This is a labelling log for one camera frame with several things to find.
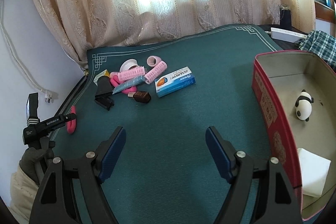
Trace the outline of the beige sleeve forearm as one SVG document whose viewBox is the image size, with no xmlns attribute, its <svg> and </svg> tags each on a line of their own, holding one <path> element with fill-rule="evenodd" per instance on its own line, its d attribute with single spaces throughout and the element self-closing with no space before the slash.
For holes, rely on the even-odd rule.
<svg viewBox="0 0 336 224">
<path fill-rule="evenodd" d="M 37 184 L 18 166 L 17 171 L 11 175 L 11 202 L 7 207 L 18 223 L 29 223 L 37 191 Z"/>
</svg>

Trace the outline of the grey gloved left hand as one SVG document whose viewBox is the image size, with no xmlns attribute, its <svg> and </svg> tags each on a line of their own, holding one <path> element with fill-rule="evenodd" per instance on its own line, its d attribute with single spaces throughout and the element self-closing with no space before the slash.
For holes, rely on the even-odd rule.
<svg viewBox="0 0 336 224">
<path fill-rule="evenodd" d="M 54 158 L 54 152 L 52 149 L 55 147 L 55 141 L 49 141 L 49 146 L 47 149 L 35 149 L 34 147 L 29 147 L 25 150 L 19 166 L 22 171 L 31 179 L 37 186 L 43 179 L 43 174 L 37 172 L 36 166 L 41 162 L 46 163 L 46 168 L 52 163 Z"/>
</svg>

